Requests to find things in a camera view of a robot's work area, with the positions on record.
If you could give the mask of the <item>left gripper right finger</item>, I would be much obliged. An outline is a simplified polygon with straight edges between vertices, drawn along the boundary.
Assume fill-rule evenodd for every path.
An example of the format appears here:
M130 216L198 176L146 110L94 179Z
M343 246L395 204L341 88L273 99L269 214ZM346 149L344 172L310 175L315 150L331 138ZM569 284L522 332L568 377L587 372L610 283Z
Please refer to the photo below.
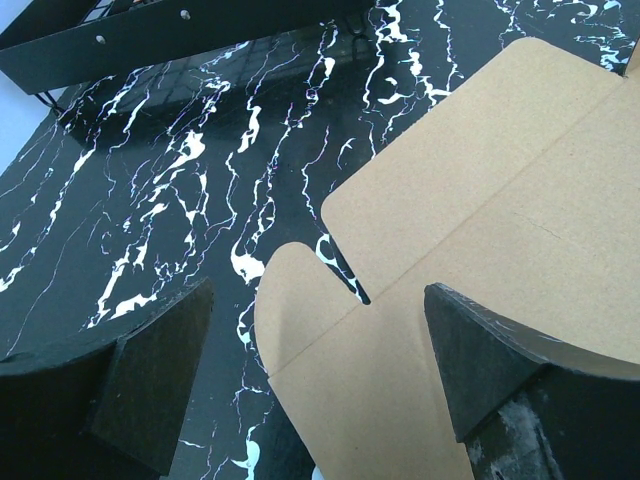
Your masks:
M639 367L441 283L424 313L455 439L477 479L636 479Z

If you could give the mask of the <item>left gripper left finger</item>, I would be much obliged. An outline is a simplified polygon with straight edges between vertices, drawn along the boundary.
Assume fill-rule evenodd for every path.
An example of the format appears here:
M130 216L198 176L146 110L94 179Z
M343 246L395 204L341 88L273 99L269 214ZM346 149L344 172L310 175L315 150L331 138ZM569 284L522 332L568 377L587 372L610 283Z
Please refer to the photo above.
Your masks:
M1 362L4 479L169 474L208 335L213 284Z

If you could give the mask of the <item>brown cardboard box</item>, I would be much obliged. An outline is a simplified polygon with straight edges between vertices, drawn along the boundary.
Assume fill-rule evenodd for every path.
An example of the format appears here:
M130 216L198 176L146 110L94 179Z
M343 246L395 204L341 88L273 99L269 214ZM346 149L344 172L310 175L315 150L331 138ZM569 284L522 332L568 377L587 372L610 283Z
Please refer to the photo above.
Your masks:
M441 283L639 367L639 59L514 41L331 193L358 300L311 249L258 288L269 382L327 479L477 479L424 313Z

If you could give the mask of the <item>black marble pattern mat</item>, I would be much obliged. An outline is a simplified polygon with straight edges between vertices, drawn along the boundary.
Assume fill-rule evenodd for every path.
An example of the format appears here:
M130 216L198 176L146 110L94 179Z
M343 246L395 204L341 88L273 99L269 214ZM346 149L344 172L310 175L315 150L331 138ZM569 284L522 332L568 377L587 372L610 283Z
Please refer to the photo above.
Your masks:
M362 288L323 200L491 57L538 37L620 72L635 1L378 1L316 26L67 89L1 173L1 353L150 307L200 278L214 313L170 475L315 479L259 360L282 244Z

